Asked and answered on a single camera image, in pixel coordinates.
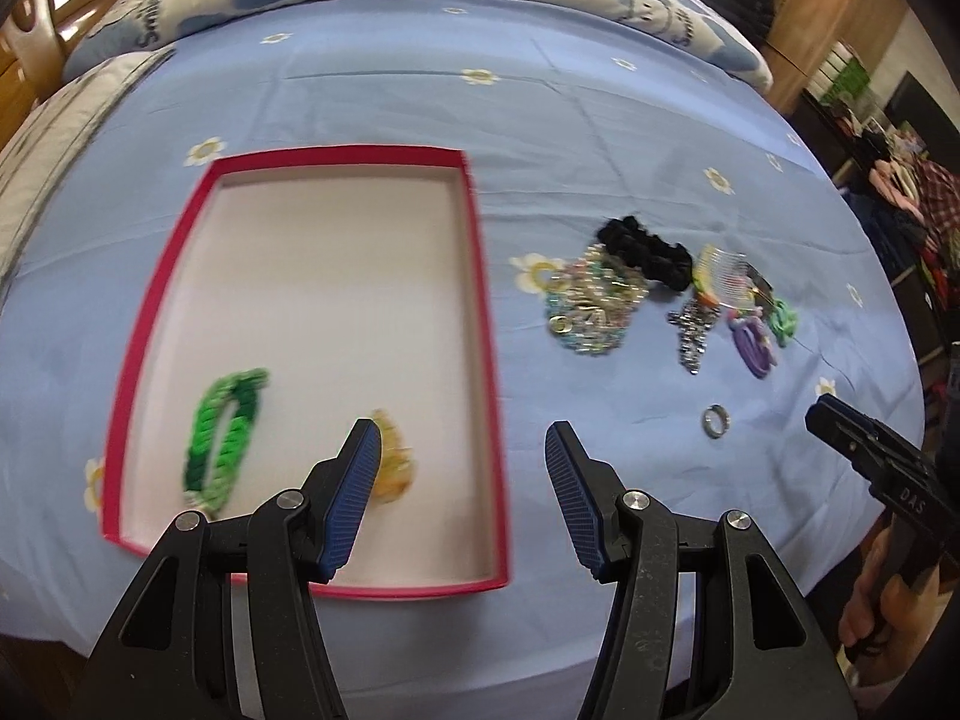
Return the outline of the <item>right hand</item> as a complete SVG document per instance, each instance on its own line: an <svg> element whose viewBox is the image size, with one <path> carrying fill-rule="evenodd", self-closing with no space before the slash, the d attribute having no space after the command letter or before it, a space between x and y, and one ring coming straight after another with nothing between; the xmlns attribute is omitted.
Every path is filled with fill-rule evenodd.
<svg viewBox="0 0 960 720"><path fill-rule="evenodd" d="M839 620L839 642L843 647L866 642L871 634L875 635L877 647L887 649L924 642L958 589L950 559L921 572L913 583L900 574L884 578L885 569L892 565L893 537L903 528L905 525L894 518L872 540Z"/></svg>

